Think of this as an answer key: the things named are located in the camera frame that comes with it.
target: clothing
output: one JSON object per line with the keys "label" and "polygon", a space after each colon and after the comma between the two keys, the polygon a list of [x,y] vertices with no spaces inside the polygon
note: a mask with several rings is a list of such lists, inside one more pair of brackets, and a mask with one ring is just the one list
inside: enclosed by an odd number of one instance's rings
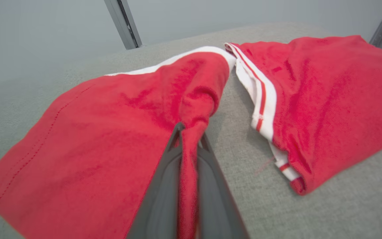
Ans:
{"label": "clothing", "polygon": [[226,43],[291,187],[308,194],[382,149],[382,50],[360,36]]}
{"label": "clothing", "polygon": [[193,238],[196,146],[234,63],[201,47],[60,95],[0,160],[0,215],[29,239],[124,238],[182,122],[179,237]]}

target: gray upholstered table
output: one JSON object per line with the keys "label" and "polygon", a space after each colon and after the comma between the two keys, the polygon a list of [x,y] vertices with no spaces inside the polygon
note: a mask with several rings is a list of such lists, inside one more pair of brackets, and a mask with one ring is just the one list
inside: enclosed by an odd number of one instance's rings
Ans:
{"label": "gray upholstered table", "polygon": [[[5,82],[0,84],[0,158],[57,96],[85,80],[155,65],[204,45],[328,35],[312,26],[268,23],[113,53]],[[232,73],[206,131],[252,238],[382,238],[382,151],[301,197],[273,163],[258,172],[272,153],[250,127],[252,111],[247,91]],[[2,238],[21,236],[0,218]]]}

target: red stripe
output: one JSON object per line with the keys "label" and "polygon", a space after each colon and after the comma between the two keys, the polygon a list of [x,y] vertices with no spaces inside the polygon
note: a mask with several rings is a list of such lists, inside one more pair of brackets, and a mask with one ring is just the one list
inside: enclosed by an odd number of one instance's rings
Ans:
{"label": "red stripe", "polygon": [[[243,56],[241,56],[240,52],[237,50],[237,53],[238,55],[240,56],[240,58],[244,61],[245,65],[251,70],[251,72],[253,73],[253,75],[260,81],[261,83],[261,86],[262,86],[262,101],[260,103],[260,111],[259,111],[259,114],[263,115],[263,111],[265,110],[265,103],[266,103],[266,89],[265,89],[265,84],[263,83],[263,81],[261,81],[259,79],[259,77],[256,75],[256,73],[254,72],[254,70],[247,64],[247,62],[243,59]],[[259,119],[259,121],[257,122],[257,126],[256,126],[256,130],[257,131],[260,131],[260,128],[262,127],[262,119]]]}
{"label": "red stripe", "polygon": [[282,172],[282,171],[286,170],[288,167],[290,167],[290,164],[286,163],[286,164],[282,165],[281,167],[279,167],[279,170],[281,170],[281,172]]}

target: fabric fold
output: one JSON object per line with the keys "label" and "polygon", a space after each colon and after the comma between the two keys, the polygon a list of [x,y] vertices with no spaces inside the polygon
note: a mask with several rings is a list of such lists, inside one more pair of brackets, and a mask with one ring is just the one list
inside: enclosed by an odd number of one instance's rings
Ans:
{"label": "fabric fold", "polygon": [[193,238],[197,142],[234,64],[201,47],[63,93],[0,160],[0,215],[30,239],[124,238],[181,121],[179,237]]}
{"label": "fabric fold", "polygon": [[251,126],[300,195],[382,149],[382,50],[360,36],[226,43]]}

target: red fabric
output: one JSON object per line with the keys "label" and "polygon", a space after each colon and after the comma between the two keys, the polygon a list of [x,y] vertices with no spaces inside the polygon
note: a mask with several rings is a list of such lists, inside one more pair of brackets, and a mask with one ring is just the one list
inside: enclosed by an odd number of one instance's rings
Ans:
{"label": "red fabric", "polygon": [[232,45],[275,87],[272,141],[302,176],[298,194],[382,149],[381,49],[360,36]]}
{"label": "red fabric", "polygon": [[221,54],[198,52],[65,92],[0,160],[0,215],[29,239],[124,238],[181,121],[179,237],[193,238],[196,146],[228,76]]}

